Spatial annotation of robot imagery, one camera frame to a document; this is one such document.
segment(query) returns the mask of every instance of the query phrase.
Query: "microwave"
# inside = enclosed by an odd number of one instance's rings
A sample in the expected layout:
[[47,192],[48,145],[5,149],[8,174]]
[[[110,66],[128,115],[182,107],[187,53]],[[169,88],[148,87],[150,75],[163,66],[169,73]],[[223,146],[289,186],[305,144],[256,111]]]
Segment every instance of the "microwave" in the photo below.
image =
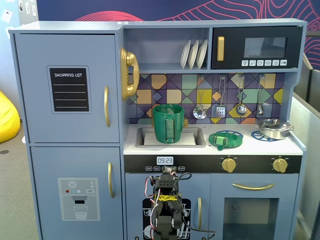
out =
[[211,69],[297,68],[302,26],[213,29]]

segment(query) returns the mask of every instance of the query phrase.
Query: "microwave buttons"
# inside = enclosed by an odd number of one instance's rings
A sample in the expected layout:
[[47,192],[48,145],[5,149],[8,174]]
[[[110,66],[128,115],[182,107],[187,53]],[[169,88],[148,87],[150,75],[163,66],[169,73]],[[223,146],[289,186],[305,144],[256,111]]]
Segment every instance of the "microwave buttons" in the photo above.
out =
[[279,66],[279,60],[272,60],[272,66]]
[[242,60],[241,66],[247,67],[249,65],[249,60]]
[[250,60],[249,65],[250,67],[253,67],[256,65],[256,63],[257,63],[257,60]]
[[280,66],[287,66],[287,60],[280,60]]
[[265,66],[271,66],[271,62],[272,62],[271,60],[265,60],[264,61],[264,65]]
[[264,65],[264,60],[258,60],[256,61],[257,66],[263,66]]

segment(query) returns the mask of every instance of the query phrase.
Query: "digital clock display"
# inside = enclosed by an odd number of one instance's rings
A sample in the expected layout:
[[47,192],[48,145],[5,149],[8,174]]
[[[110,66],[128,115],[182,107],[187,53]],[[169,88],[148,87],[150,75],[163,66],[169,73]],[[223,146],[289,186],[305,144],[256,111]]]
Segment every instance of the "digital clock display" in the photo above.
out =
[[157,156],[156,164],[157,165],[173,165],[174,157],[173,156]]

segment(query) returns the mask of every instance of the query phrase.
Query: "microwave display screen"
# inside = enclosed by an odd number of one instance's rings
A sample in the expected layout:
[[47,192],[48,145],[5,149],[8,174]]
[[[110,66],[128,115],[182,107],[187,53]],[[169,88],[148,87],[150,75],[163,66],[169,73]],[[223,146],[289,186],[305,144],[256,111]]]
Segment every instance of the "microwave display screen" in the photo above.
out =
[[286,37],[249,37],[245,39],[245,58],[282,58],[286,53]]

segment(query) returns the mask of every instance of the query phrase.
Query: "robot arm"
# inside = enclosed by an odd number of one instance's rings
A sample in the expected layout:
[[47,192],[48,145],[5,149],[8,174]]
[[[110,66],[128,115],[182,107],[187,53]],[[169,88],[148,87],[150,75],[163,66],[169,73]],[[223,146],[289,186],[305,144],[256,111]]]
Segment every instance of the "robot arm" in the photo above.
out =
[[177,176],[176,167],[164,167],[163,173],[160,176],[151,178],[151,185],[153,186],[150,225],[153,229],[151,234],[152,240],[177,240],[177,230],[181,229],[183,223],[193,231],[212,233],[209,240],[215,236],[215,231],[195,229],[189,226],[184,219],[184,209],[182,204],[182,196],[179,193],[179,180],[187,180],[192,176],[191,173],[186,172],[181,176]]

